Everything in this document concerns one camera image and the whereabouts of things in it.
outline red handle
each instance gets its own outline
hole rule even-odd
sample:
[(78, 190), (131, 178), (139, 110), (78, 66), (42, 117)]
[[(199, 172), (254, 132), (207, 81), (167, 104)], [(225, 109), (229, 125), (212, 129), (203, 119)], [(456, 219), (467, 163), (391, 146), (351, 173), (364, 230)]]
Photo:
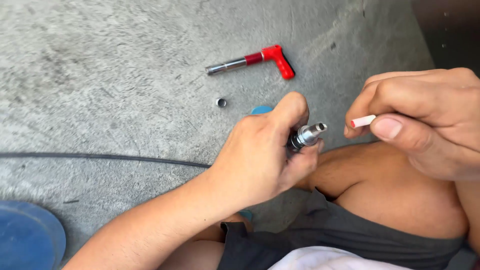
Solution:
[(276, 66), (280, 70), (280, 73), (282, 73), (282, 77), (284, 79), (289, 80), (295, 77), (295, 72), (285, 58), (285, 55), (282, 52), (282, 47), (280, 45), (277, 44), (271, 47), (263, 48), (262, 54), (264, 55), (264, 61), (275, 61)]

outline fingernail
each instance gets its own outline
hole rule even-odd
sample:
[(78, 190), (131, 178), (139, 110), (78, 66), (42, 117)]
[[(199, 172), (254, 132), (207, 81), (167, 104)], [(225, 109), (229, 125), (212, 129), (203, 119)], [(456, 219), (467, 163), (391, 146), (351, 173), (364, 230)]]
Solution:
[(402, 129), (402, 123), (392, 118), (383, 118), (370, 128), (380, 138), (393, 139)]
[(325, 146), (325, 142), (323, 141), (323, 139), (321, 139), (320, 141), (320, 144), (318, 145), (318, 153), (320, 154), (322, 152), (322, 150), (324, 149), (324, 146)]

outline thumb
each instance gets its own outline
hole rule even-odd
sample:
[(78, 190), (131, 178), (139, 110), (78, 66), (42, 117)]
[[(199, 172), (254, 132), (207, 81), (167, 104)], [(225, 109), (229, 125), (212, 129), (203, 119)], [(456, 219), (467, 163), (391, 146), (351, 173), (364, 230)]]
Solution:
[(318, 154), (324, 148), (325, 143), (319, 139), (314, 146), (302, 147), (300, 153), (294, 154), (280, 175), (282, 189), (291, 188), (294, 184), (312, 173), (317, 168)]
[(375, 118), (370, 129), (379, 139), (406, 152), (410, 163), (422, 173), (439, 178), (450, 169), (443, 165), (451, 164), (448, 160), (453, 145), (427, 124), (387, 113)]

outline white cloth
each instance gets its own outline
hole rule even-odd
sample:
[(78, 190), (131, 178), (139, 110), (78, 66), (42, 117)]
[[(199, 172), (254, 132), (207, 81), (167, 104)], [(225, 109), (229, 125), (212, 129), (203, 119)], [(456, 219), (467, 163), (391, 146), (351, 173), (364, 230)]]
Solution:
[(269, 270), (409, 270), (393, 264), (363, 259), (326, 246), (310, 246), (288, 253)]

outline white tube with red end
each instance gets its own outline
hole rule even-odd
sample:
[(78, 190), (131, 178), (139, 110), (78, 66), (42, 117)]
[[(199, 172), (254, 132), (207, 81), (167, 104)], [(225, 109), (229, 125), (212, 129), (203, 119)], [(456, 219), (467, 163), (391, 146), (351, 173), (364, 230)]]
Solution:
[(361, 126), (369, 125), (375, 119), (375, 117), (376, 116), (373, 114), (365, 117), (360, 117), (357, 119), (353, 119), (350, 122), (350, 124), (352, 125), (352, 127), (361, 127)]

